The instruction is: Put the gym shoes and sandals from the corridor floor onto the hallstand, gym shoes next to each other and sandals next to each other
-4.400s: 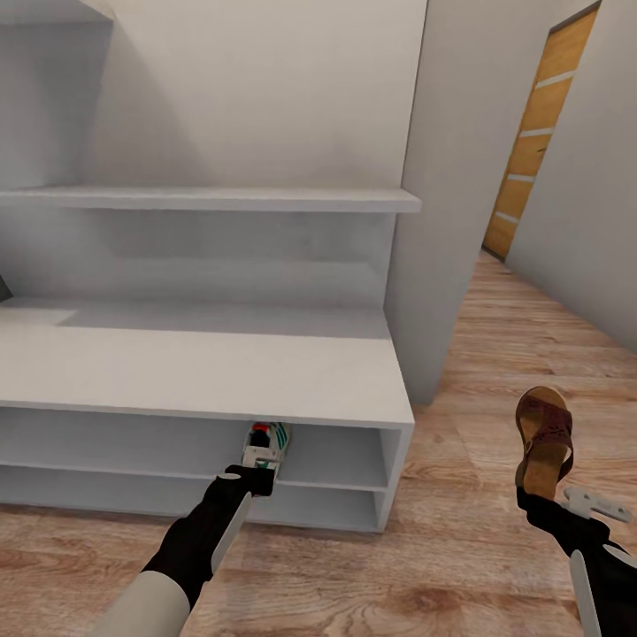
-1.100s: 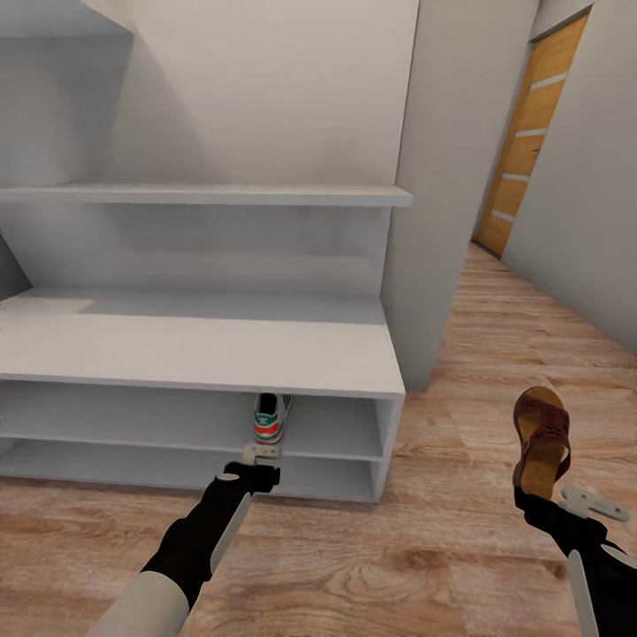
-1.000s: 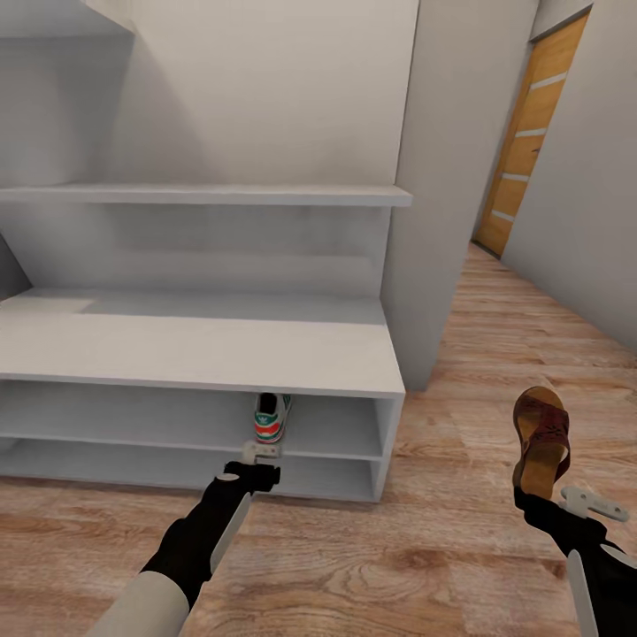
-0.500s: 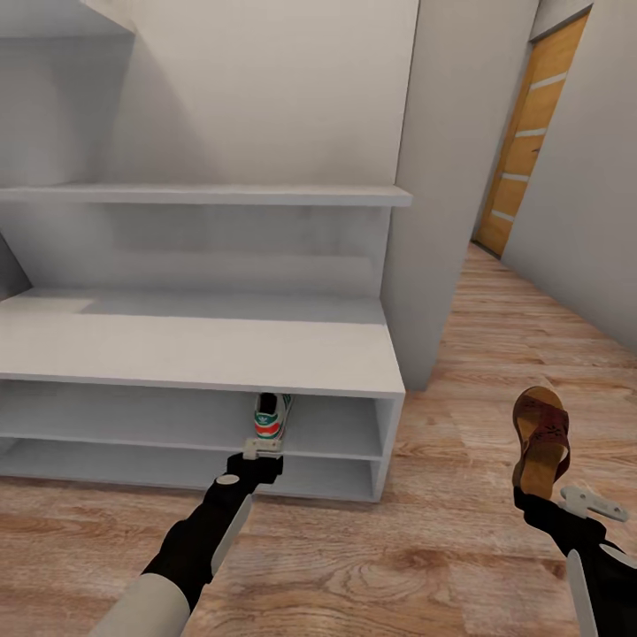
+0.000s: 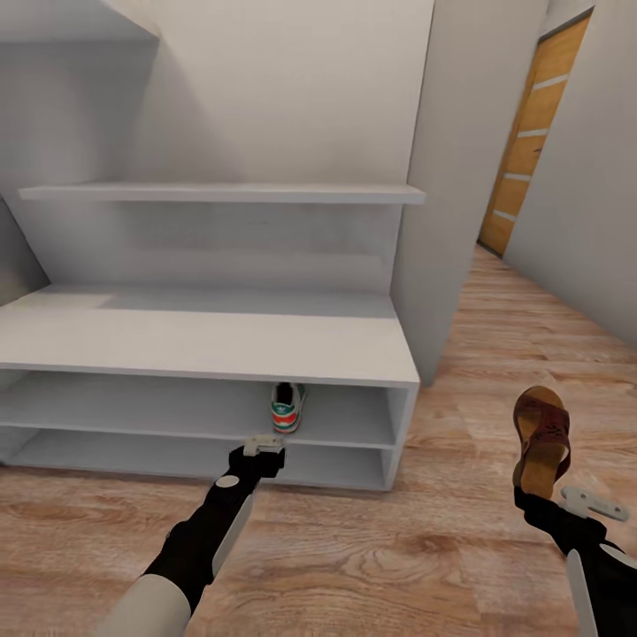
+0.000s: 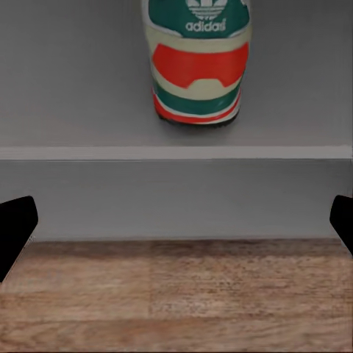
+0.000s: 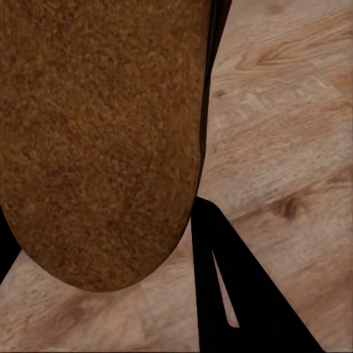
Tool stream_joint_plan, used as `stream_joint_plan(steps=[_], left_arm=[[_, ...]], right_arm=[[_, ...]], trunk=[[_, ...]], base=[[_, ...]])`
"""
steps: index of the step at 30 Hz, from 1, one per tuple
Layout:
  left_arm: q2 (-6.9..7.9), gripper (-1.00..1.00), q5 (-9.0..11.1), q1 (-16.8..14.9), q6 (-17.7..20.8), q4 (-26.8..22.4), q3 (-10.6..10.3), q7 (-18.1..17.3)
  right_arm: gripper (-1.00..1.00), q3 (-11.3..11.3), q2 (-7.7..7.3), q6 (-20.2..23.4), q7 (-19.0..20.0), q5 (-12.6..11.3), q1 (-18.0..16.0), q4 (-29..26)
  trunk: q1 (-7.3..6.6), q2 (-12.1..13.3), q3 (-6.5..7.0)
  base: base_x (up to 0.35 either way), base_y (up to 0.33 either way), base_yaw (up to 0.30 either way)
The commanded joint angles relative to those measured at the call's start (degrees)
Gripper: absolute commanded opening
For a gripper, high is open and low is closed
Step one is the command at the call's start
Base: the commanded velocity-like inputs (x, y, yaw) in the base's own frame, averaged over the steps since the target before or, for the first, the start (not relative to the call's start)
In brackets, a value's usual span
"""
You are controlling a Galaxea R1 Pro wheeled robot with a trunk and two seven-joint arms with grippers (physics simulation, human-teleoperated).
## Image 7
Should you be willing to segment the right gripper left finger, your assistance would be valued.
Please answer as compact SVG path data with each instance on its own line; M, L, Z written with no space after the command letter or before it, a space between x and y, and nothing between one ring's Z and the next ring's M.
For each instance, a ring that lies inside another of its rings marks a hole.
M11 232L0 206L0 284L20 252L21 247Z

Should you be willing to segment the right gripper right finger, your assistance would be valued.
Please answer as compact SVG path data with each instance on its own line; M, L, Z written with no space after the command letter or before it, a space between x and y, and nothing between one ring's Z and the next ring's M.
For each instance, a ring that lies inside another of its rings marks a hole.
M324 353L213 202L196 196L190 222L200 353ZM240 328L228 324L214 259Z

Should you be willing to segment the sandal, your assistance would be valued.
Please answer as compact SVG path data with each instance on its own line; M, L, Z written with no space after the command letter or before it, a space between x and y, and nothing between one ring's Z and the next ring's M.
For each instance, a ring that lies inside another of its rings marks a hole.
M113 292L173 253L231 4L0 0L0 206L44 271Z

